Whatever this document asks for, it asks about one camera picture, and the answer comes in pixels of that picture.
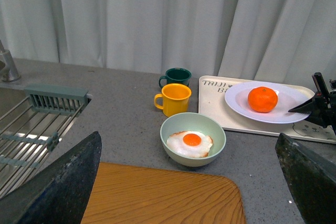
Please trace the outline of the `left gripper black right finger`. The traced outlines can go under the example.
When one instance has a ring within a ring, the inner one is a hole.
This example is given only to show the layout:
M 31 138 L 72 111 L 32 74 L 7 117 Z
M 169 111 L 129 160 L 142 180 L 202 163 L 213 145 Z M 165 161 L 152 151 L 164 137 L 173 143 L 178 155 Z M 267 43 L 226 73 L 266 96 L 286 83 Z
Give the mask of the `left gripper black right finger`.
M 284 133 L 275 150 L 304 222 L 335 223 L 335 164 Z

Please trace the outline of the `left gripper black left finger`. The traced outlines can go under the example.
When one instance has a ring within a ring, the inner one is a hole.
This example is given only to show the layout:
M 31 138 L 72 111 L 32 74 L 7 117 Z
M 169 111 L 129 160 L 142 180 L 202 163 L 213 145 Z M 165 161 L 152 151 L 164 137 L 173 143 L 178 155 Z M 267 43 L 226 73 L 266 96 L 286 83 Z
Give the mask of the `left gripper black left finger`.
M 101 136 L 93 132 L 1 198 L 1 223 L 81 223 L 101 149 Z

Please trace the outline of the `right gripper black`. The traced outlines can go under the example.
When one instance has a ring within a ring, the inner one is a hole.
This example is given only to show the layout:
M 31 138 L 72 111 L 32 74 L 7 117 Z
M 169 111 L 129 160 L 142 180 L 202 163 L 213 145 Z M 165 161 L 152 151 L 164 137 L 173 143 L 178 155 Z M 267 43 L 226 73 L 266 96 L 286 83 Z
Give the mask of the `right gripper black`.
M 330 80 L 332 91 L 329 91 L 320 72 L 312 75 L 317 92 L 313 98 L 298 105 L 288 112 L 310 114 L 306 121 L 319 125 L 323 128 L 331 126 L 335 132 L 335 80 Z

